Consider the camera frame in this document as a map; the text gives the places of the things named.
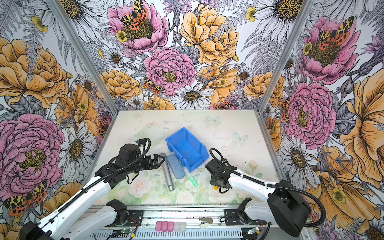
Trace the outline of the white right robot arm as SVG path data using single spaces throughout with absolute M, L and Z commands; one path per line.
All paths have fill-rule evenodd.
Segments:
M 270 222 L 292 237 L 298 237 L 303 228 L 309 227 L 307 219 L 312 209 L 300 190 L 287 181 L 264 181 L 215 159 L 209 161 L 205 168 L 211 174 L 211 185 L 250 195 L 238 208 L 239 219 L 244 223 Z

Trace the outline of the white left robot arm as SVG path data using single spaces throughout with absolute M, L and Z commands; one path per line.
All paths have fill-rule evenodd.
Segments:
M 114 157 L 57 210 L 36 224 L 29 222 L 23 226 L 20 238 L 22 240 L 83 240 L 102 227 L 124 224 L 128 218 L 127 208 L 117 200 L 109 202 L 94 217 L 88 217 L 82 221 L 78 219 L 99 198 L 127 179 L 129 174 L 157 170 L 165 160 L 161 155 L 151 157 L 132 154 Z

